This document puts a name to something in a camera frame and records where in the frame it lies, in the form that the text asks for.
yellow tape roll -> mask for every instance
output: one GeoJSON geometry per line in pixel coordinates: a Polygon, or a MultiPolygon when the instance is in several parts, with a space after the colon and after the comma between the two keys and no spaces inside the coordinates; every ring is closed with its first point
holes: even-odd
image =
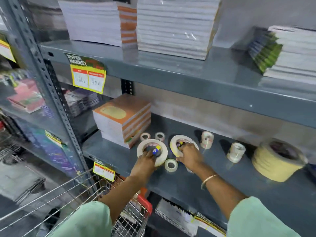
{"type": "Polygon", "coordinates": [[[265,177],[284,182],[306,164],[306,157],[296,147],[278,139],[263,141],[252,158],[253,166],[265,177]]]}

clear tape roll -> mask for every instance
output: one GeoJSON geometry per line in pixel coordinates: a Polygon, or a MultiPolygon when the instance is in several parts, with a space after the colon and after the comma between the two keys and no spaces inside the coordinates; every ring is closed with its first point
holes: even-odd
{"type": "Polygon", "coordinates": [[[150,134],[149,133],[145,132],[145,133],[142,133],[140,135],[140,140],[141,141],[144,141],[144,140],[147,140],[147,139],[150,139],[150,134]]]}
{"type": "Polygon", "coordinates": [[[165,169],[168,172],[175,172],[178,168],[178,162],[175,159],[168,159],[165,162],[165,169]]]}
{"type": "Polygon", "coordinates": [[[232,143],[226,156],[232,163],[238,163],[244,155],[245,151],[246,147],[244,147],[240,143],[234,142],[232,143]]]}
{"type": "Polygon", "coordinates": [[[161,147],[161,155],[156,158],[155,167],[161,166],[167,159],[168,149],[166,145],[159,140],[147,139],[140,142],[140,144],[137,146],[137,157],[140,157],[143,154],[146,147],[157,145],[161,147]]]}
{"type": "Polygon", "coordinates": [[[157,132],[155,134],[155,139],[159,141],[164,141],[166,138],[166,135],[163,132],[157,132]]]}
{"type": "Polygon", "coordinates": [[[170,141],[170,149],[172,151],[172,153],[176,156],[176,157],[181,157],[183,156],[183,153],[178,149],[177,147],[177,142],[186,142],[186,143],[193,143],[196,147],[196,149],[200,150],[200,148],[198,147],[198,145],[195,143],[194,140],[192,140],[190,137],[187,137],[185,135],[175,135],[174,137],[172,137],[171,141],[170,141]]]}
{"type": "Polygon", "coordinates": [[[201,136],[200,145],[204,149],[210,149],[214,141],[214,135],[212,132],[203,131],[201,136]]]}
{"type": "Polygon", "coordinates": [[[255,169],[265,177],[284,182],[306,164],[302,151],[278,139],[263,141],[252,158],[255,169]]]}

sleeve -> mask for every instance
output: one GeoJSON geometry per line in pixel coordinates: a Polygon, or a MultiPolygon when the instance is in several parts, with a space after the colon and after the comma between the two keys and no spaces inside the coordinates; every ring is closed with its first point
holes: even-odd
{"type": "Polygon", "coordinates": [[[227,237],[300,237],[282,223],[258,198],[242,200],[232,211],[227,237]]]}
{"type": "Polygon", "coordinates": [[[49,237],[110,237],[112,221],[110,209],[99,201],[82,205],[49,237]]]}

small tape roll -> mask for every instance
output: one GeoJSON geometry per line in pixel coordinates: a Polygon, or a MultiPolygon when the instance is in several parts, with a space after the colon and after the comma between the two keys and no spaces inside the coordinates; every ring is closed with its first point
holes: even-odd
{"type": "Polygon", "coordinates": [[[181,157],[183,156],[183,153],[178,149],[177,147],[177,142],[189,142],[189,143],[193,143],[196,147],[196,149],[200,150],[200,148],[198,147],[198,145],[195,143],[194,140],[192,140],[190,137],[187,137],[185,135],[175,135],[174,137],[172,137],[171,141],[170,141],[170,149],[172,151],[172,153],[176,156],[176,157],[181,157]]]}
{"type": "Polygon", "coordinates": [[[165,162],[165,169],[168,172],[175,172],[178,168],[178,162],[175,159],[168,159],[165,162]]]}
{"type": "Polygon", "coordinates": [[[244,155],[245,151],[246,147],[244,147],[240,143],[234,142],[232,143],[226,156],[232,163],[238,163],[244,155]]]}
{"type": "Polygon", "coordinates": [[[156,158],[155,167],[161,166],[167,159],[168,149],[166,145],[159,140],[147,139],[147,140],[142,141],[137,146],[137,157],[140,157],[143,154],[147,146],[157,146],[157,145],[161,147],[161,155],[156,158]]]}
{"type": "Polygon", "coordinates": [[[157,132],[155,134],[155,139],[159,141],[164,141],[166,138],[166,135],[163,132],[157,132]]]}
{"type": "Polygon", "coordinates": [[[140,135],[140,140],[141,141],[144,141],[144,140],[147,140],[147,139],[150,139],[150,134],[149,133],[142,133],[141,135],[140,135]]]}
{"type": "Polygon", "coordinates": [[[203,131],[200,145],[204,149],[210,149],[212,147],[213,140],[214,140],[214,135],[212,132],[203,131]]]}
{"type": "Polygon", "coordinates": [[[252,158],[255,169],[265,177],[284,182],[306,164],[302,151],[278,139],[263,141],[252,158]]]}

bracelet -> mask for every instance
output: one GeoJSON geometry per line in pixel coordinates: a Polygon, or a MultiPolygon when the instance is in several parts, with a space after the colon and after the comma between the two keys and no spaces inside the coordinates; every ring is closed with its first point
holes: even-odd
{"type": "Polygon", "coordinates": [[[204,189],[205,184],[207,183],[207,181],[208,181],[209,179],[211,179],[211,178],[213,178],[214,176],[217,176],[217,175],[218,175],[218,174],[216,174],[216,175],[212,175],[212,176],[210,176],[210,177],[206,178],[206,179],[205,179],[205,181],[203,181],[203,183],[201,184],[201,190],[203,190],[203,189],[204,189]]]}

